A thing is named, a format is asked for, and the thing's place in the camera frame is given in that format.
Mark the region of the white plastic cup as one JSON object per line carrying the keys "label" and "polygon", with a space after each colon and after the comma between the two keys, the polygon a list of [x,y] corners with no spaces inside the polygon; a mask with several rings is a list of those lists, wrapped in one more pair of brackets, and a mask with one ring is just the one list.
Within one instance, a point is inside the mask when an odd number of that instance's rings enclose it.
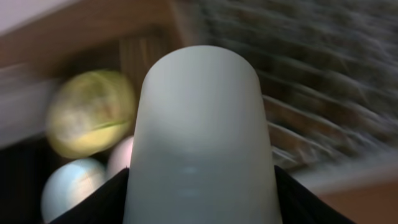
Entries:
{"label": "white plastic cup", "polygon": [[259,79],[242,56],[198,45],[149,70],[123,221],[282,221]]}

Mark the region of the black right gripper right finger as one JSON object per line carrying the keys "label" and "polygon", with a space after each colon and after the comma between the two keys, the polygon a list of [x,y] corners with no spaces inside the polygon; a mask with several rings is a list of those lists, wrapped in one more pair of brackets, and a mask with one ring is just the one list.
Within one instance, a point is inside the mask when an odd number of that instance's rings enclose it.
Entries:
{"label": "black right gripper right finger", "polygon": [[278,166],[274,170],[283,224],[354,224],[321,201],[285,170]]}

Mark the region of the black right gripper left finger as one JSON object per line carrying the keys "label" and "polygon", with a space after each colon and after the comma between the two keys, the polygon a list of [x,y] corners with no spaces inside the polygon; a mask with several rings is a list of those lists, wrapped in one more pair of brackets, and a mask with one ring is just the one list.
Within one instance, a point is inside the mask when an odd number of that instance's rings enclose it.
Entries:
{"label": "black right gripper left finger", "polygon": [[125,168],[50,224],[122,224],[129,169]]}

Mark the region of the light blue bowl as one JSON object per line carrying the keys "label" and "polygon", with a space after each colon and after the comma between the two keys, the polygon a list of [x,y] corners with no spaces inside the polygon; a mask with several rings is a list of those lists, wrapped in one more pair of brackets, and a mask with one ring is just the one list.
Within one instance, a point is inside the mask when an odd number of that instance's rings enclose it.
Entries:
{"label": "light blue bowl", "polygon": [[105,181],[105,168],[94,159],[78,159],[58,168],[42,192],[40,206],[44,222],[50,223],[84,201]]}

